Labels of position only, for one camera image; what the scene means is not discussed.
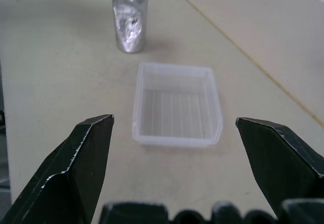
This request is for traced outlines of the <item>clear square plastic tray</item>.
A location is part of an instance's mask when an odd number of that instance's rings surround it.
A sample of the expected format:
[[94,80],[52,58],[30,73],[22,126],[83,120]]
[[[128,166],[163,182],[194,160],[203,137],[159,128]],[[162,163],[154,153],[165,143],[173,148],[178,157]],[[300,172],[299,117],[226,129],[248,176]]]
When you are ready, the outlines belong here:
[[203,148],[218,143],[223,115],[209,67],[141,63],[132,137],[145,145]]

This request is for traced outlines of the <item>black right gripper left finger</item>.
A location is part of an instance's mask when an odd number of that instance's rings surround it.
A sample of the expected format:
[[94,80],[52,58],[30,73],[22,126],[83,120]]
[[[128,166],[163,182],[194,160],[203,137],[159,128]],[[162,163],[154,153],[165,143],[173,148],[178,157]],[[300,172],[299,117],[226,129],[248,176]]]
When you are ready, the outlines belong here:
[[113,125],[112,114],[77,124],[45,158],[0,224],[91,224]]

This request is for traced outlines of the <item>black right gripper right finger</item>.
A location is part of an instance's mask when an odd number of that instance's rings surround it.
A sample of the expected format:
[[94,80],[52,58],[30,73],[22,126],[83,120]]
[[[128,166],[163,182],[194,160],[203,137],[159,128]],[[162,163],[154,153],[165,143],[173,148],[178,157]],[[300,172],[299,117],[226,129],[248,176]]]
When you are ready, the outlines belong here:
[[254,178],[273,212],[289,204],[324,207],[324,157],[278,123],[239,117],[235,125]]

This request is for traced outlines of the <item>glass vial with white powder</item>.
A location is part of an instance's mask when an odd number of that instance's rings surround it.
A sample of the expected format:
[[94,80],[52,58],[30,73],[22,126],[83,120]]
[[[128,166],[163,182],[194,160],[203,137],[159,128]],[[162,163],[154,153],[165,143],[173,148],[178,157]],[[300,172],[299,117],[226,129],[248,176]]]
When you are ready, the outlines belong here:
[[148,0],[112,0],[114,29],[118,48],[129,54],[146,45]]

